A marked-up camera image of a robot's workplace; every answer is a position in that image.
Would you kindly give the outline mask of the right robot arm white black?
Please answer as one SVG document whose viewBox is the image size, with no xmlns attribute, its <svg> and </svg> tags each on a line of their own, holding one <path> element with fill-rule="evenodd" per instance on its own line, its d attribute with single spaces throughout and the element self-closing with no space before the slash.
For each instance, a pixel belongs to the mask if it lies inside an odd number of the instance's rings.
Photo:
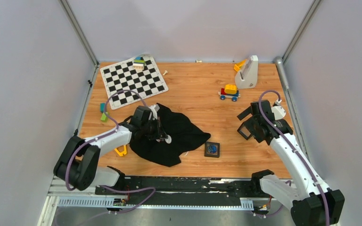
<svg viewBox="0 0 362 226">
<path fill-rule="evenodd" d="M 269 169 L 252 174 L 250 190 L 255 196 L 268 194 L 286 207 L 297 226 L 326 226 L 339 222 L 345 197 L 322 180 L 303 154 L 284 119 L 276 119 L 268 100 L 255 101 L 240 113 L 242 122 L 239 134 L 246 140 L 254 138 L 266 142 L 281 158 L 290 173 L 295 188 L 281 181 Z"/>
</svg>

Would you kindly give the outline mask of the black square frame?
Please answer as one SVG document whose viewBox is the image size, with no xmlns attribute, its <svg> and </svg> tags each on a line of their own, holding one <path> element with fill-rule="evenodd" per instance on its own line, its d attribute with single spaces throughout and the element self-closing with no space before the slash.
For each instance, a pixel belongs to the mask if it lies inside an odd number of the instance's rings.
<svg viewBox="0 0 362 226">
<path fill-rule="evenodd" d="M 239 128 L 237 129 L 237 132 L 245 139 L 245 140 L 249 140 L 250 138 L 253 137 L 252 133 L 251 133 L 251 129 L 252 129 L 252 123 L 249 121 L 245 121 L 243 123 L 241 123 L 241 125 L 239 126 Z"/>
<path fill-rule="evenodd" d="M 213 157 L 219 158 L 220 157 L 220 144 L 215 142 L 205 142 L 205 150 L 204 150 L 205 157 Z"/>
</svg>

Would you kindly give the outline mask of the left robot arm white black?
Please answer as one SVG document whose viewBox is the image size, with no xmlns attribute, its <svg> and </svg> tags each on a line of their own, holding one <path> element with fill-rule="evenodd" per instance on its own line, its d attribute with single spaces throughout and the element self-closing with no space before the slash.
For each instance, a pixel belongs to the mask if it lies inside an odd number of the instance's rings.
<svg viewBox="0 0 362 226">
<path fill-rule="evenodd" d="M 172 138 L 165 132 L 158 110 L 158 105 L 138 106 L 132 116 L 111 130 L 88 138 L 72 136 L 53 174 L 62 179 L 70 191 L 83 191 L 89 186 L 107 186 L 113 194 L 121 194 L 126 184 L 121 179 L 121 171 L 109 166 L 100 167 L 98 161 L 104 154 L 143 138 L 170 144 Z"/>
</svg>

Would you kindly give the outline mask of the black printed t-shirt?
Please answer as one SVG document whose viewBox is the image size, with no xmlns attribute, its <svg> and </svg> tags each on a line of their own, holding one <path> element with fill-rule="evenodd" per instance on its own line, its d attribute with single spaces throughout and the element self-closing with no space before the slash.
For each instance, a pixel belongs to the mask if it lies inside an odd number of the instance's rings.
<svg viewBox="0 0 362 226">
<path fill-rule="evenodd" d="M 141 158 L 159 165 L 172 167 L 181 163 L 180 155 L 193 151 L 203 145 L 211 137 L 210 133 L 202 131 L 190 119 L 173 112 L 170 108 L 157 103 L 158 116 L 171 143 L 157 142 L 144 137 L 130 142 L 130 148 Z"/>
</svg>

